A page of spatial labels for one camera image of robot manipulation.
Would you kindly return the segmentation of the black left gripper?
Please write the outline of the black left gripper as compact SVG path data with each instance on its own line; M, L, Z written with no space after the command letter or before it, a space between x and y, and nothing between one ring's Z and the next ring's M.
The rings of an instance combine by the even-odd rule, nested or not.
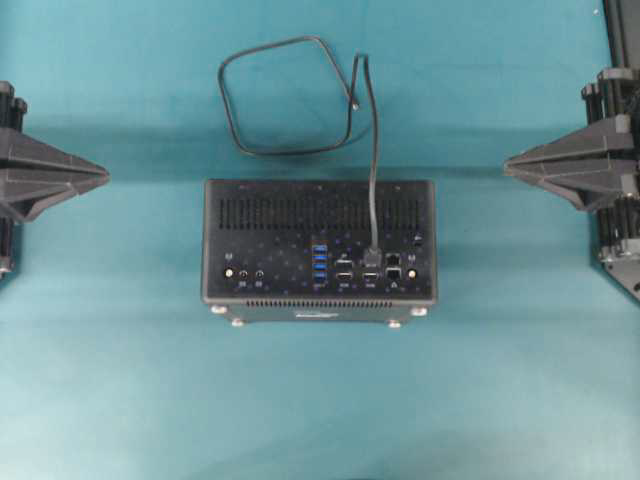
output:
M14 222L33 222L46 209L106 185L109 178L103 167L18 132L27 110L11 83L2 81L1 126L6 128L1 129L1 167L51 181L77 182L1 182L2 273L13 270Z

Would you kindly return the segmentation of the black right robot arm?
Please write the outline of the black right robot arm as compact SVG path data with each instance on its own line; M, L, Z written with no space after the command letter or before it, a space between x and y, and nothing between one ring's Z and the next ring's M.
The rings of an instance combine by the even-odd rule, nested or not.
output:
M606 1L612 66L581 90L587 125L509 158L504 173L597 215L599 260L639 259L639 3Z

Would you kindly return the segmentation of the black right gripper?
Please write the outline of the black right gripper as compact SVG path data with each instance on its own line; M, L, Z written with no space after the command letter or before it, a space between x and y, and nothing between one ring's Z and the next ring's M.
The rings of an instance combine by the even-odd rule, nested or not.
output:
M581 91L588 126L533 147L504 162L507 177L595 212L598 259L605 265L639 258L639 71L602 70ZM622 160L621 184L613 189L562 185L534 175L569 173L585 161Z

